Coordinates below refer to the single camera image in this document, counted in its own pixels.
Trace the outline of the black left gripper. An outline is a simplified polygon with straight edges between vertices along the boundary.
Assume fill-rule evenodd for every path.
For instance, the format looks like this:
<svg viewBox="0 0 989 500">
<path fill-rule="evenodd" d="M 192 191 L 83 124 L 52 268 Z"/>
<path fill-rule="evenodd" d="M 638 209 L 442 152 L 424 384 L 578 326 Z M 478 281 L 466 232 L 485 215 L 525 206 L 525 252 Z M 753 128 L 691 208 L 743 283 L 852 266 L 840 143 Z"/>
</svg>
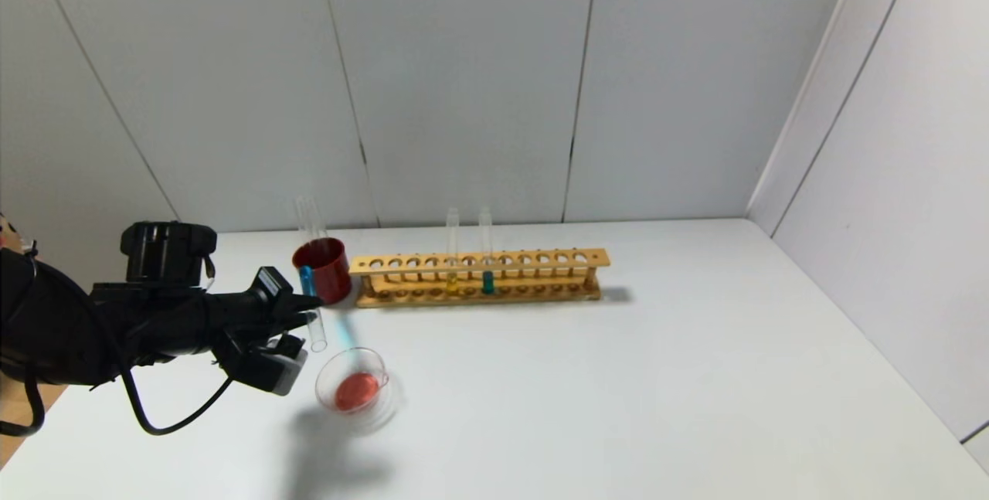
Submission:
<svg viewBox="0 0 989 500">
<path fill-rule="evenodd" d="M 274 267 L 261 267 L 246 290 L 202 297 L 205 327 L 202 341 L 259 344 L 294 328 L 308 327 L 324 306 L 318 296 L 294 294 Z"/>
</svg>

